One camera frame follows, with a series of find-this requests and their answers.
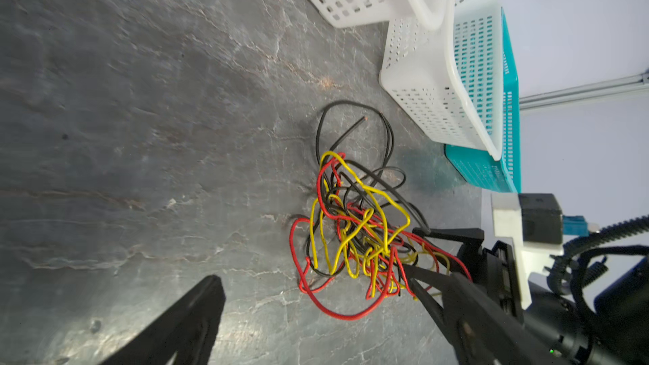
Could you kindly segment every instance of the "white bracket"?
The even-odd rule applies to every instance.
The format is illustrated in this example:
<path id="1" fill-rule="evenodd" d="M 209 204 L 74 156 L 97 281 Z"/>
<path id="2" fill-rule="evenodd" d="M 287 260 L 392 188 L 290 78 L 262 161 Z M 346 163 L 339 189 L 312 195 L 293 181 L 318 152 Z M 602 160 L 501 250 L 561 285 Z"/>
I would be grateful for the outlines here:
<path id="1" fill-rule="evenodd" d="M 510 238 L 516 260 L 516 274 L 521 289 L 521 307 L 523 310 L 531 305 L 531 293 L 528 279 L 532 272 L 544 273 L 545 267 L 554 264 L 552 256 L 563 255 L 563 245 L 545 244 L 542 242 L 523 241 L 523 216 L 517 193 L 494 193 L 491 195 L 493 209 L 493 231 L 496 237 Z"/>

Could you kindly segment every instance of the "white wall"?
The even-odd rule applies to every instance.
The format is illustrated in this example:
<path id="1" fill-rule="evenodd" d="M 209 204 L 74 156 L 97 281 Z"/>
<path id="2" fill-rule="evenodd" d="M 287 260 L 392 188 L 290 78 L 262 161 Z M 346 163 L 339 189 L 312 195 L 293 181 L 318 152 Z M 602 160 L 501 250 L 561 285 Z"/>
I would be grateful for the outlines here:
<path id="1" fill-rule="evenodd" d="M 601 226 L 649 214 L 649 95 L 521 118 L 523 192 L 553 193 L 565 215 Z M 649 234 L 616 245 L 649 245 Z M 610 271 L 586 296 L 639 258 L 613 257 Z"/>
<path id="2" fill-rule="evenodd" d="M 500 0 L 522 96 L 649 68 L 649 0 Z"/>

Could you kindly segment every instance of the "wire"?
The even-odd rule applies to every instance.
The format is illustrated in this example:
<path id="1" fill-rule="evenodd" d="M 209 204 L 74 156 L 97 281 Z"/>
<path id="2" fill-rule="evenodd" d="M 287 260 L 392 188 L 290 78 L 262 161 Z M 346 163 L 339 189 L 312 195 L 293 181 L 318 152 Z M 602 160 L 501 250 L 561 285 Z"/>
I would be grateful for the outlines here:
<path id="1" fill-rule="evenodd" d="M 336 148 L 357 130 L 367 117 L 363 116 L 350 126 L 332 145 L 329 150 L 320 154 L 320 136 L 322 125 L 329 110 L 337 105 L 361 107 L 377 114 L 385 127 L 386 142 L 382 164 L 370 169 L 360 163 L 347 159 L 344 152 L 335 152 Z M 312 203 L 308 218 L 296 219 L 291 227 L 289 245 L 291 256 L 298 272 L 298 288 L 306 293 L 313 303 L 324 313 L 340 320 L 358 320 L 375 310 L 388 296 L 400 296 L 407 291 L 413 298 L 403 264 L 416 266 L 421 255 L 433 259 L 432 270 L 439 272 L 440 262 L 450 274 L 450 261 L 455 261 L 471 281 L 471 274 L 457 257 L 431 244 L 427 239 L 406 231 L 414 219 L 424 233 L 430 233 L 430 227 L 422 212 L 397 191 L 406 182 L 406 173 L 396 167 L 388 166 L 394 151 L 394 132 L 385 116 L 377 109 L 354 101 L 336 101 L 324 108 L 315 135 L 315 155 L 319 172 L 315 182 L 316 199 Z M 386 171 L 401 174 L 401 181 L 390 185 L 382 178 Z M 392 225 L 385 215 L 385 207 L 393 207 L 403 215 L 401 225 Z M 325 222 L 332 222 L 335 227 L 336 246 L 331 248 L 331 240 L 325 234 Z M 300 265 L 294 244 L 295 232 L 299 224 L 307 225 L 307 237 L 304 242 L 305 264 Z M 306 276 L 309 270 L 325 279 L 318 287 L 318 281 L 309 285 Z M 347 272 L 352 279 L 369 278 L 365 298 L 374 299 L 373 303 L 357 314 L 340 314 L 322 305 L 315 294 L 333 283 L 335 277 Z"/>

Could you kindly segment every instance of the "red wire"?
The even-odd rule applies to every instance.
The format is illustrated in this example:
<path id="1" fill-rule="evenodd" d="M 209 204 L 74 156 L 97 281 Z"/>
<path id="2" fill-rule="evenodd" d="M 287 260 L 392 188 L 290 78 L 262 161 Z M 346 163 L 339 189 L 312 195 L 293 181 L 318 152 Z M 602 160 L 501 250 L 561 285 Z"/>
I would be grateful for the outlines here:
<path id="1" fill-rule="evenodd" d="M 341 156 L 341 158 L 345 158 L 344 153 L 340 153 L 339 155 Z M 352 221 L 352 222 L 354 222 L 356 224 L 359 224 L 359 223 L 361 223 L 361 220 L 359 220 L 359 219 L 357 219 L 356 217 L 353 217 L 353 216 L 350 217 L 350 216 L 342 216 L 342 215 L 331 214 L 327 210 L 327 208 L 325 207 L 325 204 L 324 204 L 324 202 L 322 200 L 322 193 L 321 193 L 322 175 L 329 168 L 332 170 L 334 176 L 336 177 L 337 186 L 340 186 L 341 180 L 340 180 L 340 176 L 339 176 L 339 174 L 337 172 L 337 169 L 340 166 L 341 166 L 341 164 L 338 163 L 337 159 L 332 159 L 320 169 L 320 172 L 319 172 L 318 178 L 317 178 L 317 182 L 316 182 L 316 191 L 317 191 L 318 202 L 320 204 L 320 208 L 321 208 L 322 212 L 327 216 L 327 218 L 336 221 L 336 232 L 337 232 L 338 238 L 340 240 L 342 240 L 341 221 L 343 221 L 343 222 Z M 360 215 L 365 214 L 365 212 L 361 211 L 356 206 L 353 206 L 353 204 L 351 204 L 351 203 L 349 203 L 347 205 L 347 207 L 348 207 L 348 209 L 356 212 L 357 214 L 360 214 Z M 366 299 L 368 299 L 368 300 L 370 299 L 372 286 L 374 288 L 376 288 L 377 291 L 380 292 L 380 295 L 378 296 L 378 298 L 369 307 L 367 307 L 365 310 L 363 310 L 363 311 L 361 311 L 361 312 L 359 312 L 357 314 L 349 314 L 348 315 L 348 314 L 340 314 L 340 313 L 333 312 L 333 311 L 329 310 L 328 308 L 326 308 L 324 305 L 322 305 L 320 303 L 320 301 L 316 298 L 315 293 L 318 293 L 321 290 L 323 290 L 325 287 L 327 287 L 332 282 L 332 280 L 334 278 L 331 277 L 328 280 L 326 280 L 324 282 L 324 284 L 322 284 L 320 287 L 318 287 L 316 289 L 311 289 L 308 286 L 308 283 L 306 282 L 306 274 L 309 271 L 309 267 L 311 265 L 311 259 L 309 257 L 306 257 L 306 267 L 304 268 L 304 270 L 302 270 L 302 268 L 300 267 L 299 261 L 297 259 L 297 254 L 295 252 L 295 245 L 293 243 L 293 239 L 295 237 L 295 230 L 296 230 L 297 225 L 299 223 L 309 223 L 309 222 L 310 221 L 308 219 L 306 219 L 306 218 L 299 218 L 293 223 L 293 226 L 291 227 L 291 232 L 290 232 L 290 235 L 289 235 L 289 245 L 291 247 L 291 256 L 293 257 L 293 263 L 295 264 L 295 267 L 297 268 L 297 271 L 298 271 L 298 274 L 299 274 L 299 277 L 300 277 L 300 280 L 298 282 L 298 287 L 299 287 L 301 292 L 306 293 L 309 296 L 309 298 L 313 301 L 313 303 L 316 305 L 316 307 L 318 307 L 318 309 L 320 309 L 325 314 L 327 314 L 327 315 L 329 315 L 329 316 L 331 316 L 333 318 L 336 318 L 338 320 L 346 320 L 346 321 L 358 320 L 358 319 L 368 315 L 372 311 L 374 311 L 378 307 L 378 305 L 381 304 L 381 302 L 383 301 L 383 299 L 385 299 L 386 296 L 393 296 L 395 294 L 398 294 L 401 291 L 401 286 L 399 285 L 399 281 L 397 280 L 396 274 L 393 271 L 393 266 L 394 266 L 394 261 L 396 260 L 396 264 L 399 267 L 399 270 L 401 271 L 401 273 L 405 274 L 404 269 L 403 269 L 403 264 L 401 263 L 401 259 L 399 258 L 398 253 L 396 252 L 396 246 L 397 245 L 401 245 L 401 246 L 404 245 L 403 239 L 401 239 L 401 241 L 395 240 L 395 242 L 392 243 L 391 248 L 390 248 L 389 260 L 386 260 L 385 257 L 383 257 L 383 256 L 380 256 L 380 255 L 378 256 L 379 259 L 381 259 L 384 263 L 387 264 L 387 272 L 377 271 L 377 277 L 376 277 L 376 280 L 375 280 L 374 284 L 369 285 L 369 287 L 367 289 L 367 293 L 365 294 Z M 385 227 L 383 226 L 382 218 L 379 217 L 377 214 L 372 216 L 372 218 L 369 220 L 369 223 L 378 226 L 379 228 L 383 229 L 384 231 L 394 233 L 393 229 L 389 229 L 389 228 L 385 229 Z M 400 234 L 406 236 L 410 240 L 414 240 L 415 242 L 419 243 L 422 246 L 422 248 L 429 249 L 429 252 L 436 251 L 438 253 L 443 254 L 444 256 L 449 257 L 450 259 L 453 259 L 454 261 L 456 261 L 459 264 L 459 266 L 465 272 L 466 277 L 470 281 L 473 281 L 472 278 L 471 278 L 471 274 L 468 272 L 468 269 L 466 269 L 465 264 L 462 263 L 462 261 L 460 261 L 457 257 L 447 253 L 446 251 L 444 251 L 444 250 L 442 250 L 440 248 L 434 247 L 429 241 L 427 241 L 426 239 L 424 239 L 422 237 L 414 235 L 413 233 L 409 233 L 408 231 L 401 231 Z M 358 265 L 361 265 L 361 263 L 356 259 L 356 257 L 351 254 L 351 251 L 348 251 L 347 256 L 348 256 L 348 258 L 351 258 L 351 259 L 355 260 Z M 433 259 L 435 261 L 435 268 L 436 268 L 437 272 L 439 272 L 439 261 L 437 260 L 437 257 L 434 254 L 431 254 L 431 256 L 433 257 Z M 342 262 L 340 268 L 342 268 L 344 265 L 345 265 L 345 262 Z M 374 269 L 375 269 L 374 261 L 371 261 L 369 263 L 369 265 L 370 265 L 370 270 L 374 271 Z M 394 280 L 394 283 L 396 284 L 396 291 L 395 292 L 389 292 L 392 280 Z M 410 293 L 410 295 L 412 295 L 412 296 L 415 296 L 415 294 L 410 290 L 410 285 L 408 284 L 408 280 L 405 279 L 405 277 L 404 277 L 404 285 L 405 285 L 405 288 L 407 289 L 408 293 Z"/>
<path id="2" fill-rule="evenodd" d="M 306 273 L 309 272 L 309 267 L 310 267 L 310 266 L 311 266 L 311 258 L 306 257 L 306 266 L 304 267 L 304 272 L 303 272 L 303 274 L 304 274 L 305 276 L 306 276 Z M 329 285 L 329 284 L 331 283 L 332 280 L 334 280 L 333 277 L 329 278 L 326 282 L 324 282 L 324 283 L 322 284 L 322 286 L 320 286 L 319 288 L 316 288 L 316 289 L 311 289 L 311 291 L 312 291 L 313 293 L 318 293 L 318 292 L 320 292 L 322 289 L 326 288 L 327 285 Z M 302 293 L 306 293 L 306 287 L 304 286 L 304 283 L 302 283 L 302 279 L 300 279 L 300 281 L 298 282 L 297 287 L 300 289 L 300 291 L 301 291 Z"/>
<path id="3" fill-rule="evenodd" d="M 306 218 L 299 218 L 293 223 L 293 226 L 291 226 L 291 233 L 289 234 L 289 245 L 291 247 L 291 256 L 293 257 L 293 263 L 295 264 L 295 267 L 298 270 L 298 273 L 300 275 L 300 280 L 302 280 L 304 285 L 307 285 L 306 278 L 304 277 L 304 273 L 302 272 L 302 268 L 300 267 L 300 263 L 298 262 L 298 259 L 297 259 L 297 254 L 295 252 L 295 245 L 293 244 L 293 238 L 295 236 L 295 229 L 296 229 L 296 227 L 297 227 L 297 225 L 299 223 L 309 223 L 309 220 L 306 219 Z M 389 265 L 387 267 L 388 278 L 392 274 L 392 265 L 394 263 L 394 257 L 395 256 L 396 256 L 396 247 L 392 247 L 391 252 L 390 252 L 390 262 L 389 262 Z M 387 288 L 383 289 L 383 292 L 381 292 L 381 295 L 379 295 L 378 298 L 376 300 L 374 300 L 374 303 L 372 303 L 365 310 L 363 310 L 363 311 L 361 311 L 359 313 L 356 313 L 356 314 L 340 314 L 340 313 L 333 312 L 333 311 L 329 310 L 328 308 L 326 308 L 325 306 L 323 306 L 320 303 L 320 301 L 313 294 L 311 289 L 306 288 L 306 294 L 309 295 L 309 297 L 311 298 L 313 304 L 315 304 L 317 306 L 317 308 L 320 309 L 325 314 L 327 314 L 327 315 L 329 315 L 329 316 L 331 316 L 333 318 L 336 318 L 338 320 L 354 321 L 354 320 L 358 320 L 358 319 L 360 319 L 362 317 L 365 317 L 366 315 L 373 312 L 378 307 L 378 305 L 381 304 L 383 299 L 385 299 L 385 296 L 387 296 Z"/>

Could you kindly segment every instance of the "gray stone floor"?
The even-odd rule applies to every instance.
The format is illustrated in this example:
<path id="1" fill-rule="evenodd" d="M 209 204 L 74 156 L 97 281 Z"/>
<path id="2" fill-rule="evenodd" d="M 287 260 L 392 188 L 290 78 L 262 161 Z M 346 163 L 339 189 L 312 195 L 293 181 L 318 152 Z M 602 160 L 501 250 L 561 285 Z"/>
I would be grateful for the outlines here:
<path id="1" fill-rule="evenodd" d="M 406 296 L 321 314 L 289 255 L 336 99 L 385 112 L 432 226 L 480 223 L 480 191 L 378 85 L 386 24 L 333 29 L 307 0 L 0 4 L 0 363 L 98 363 L 210 273 L 228 298 L 212 363 L 455 362 Z M 332 112 L 325 142 L 358 115 Z M 343 149 L 376 165 L 378 127 Z M 322 300 L 351 313 L 365 287 Z"/>

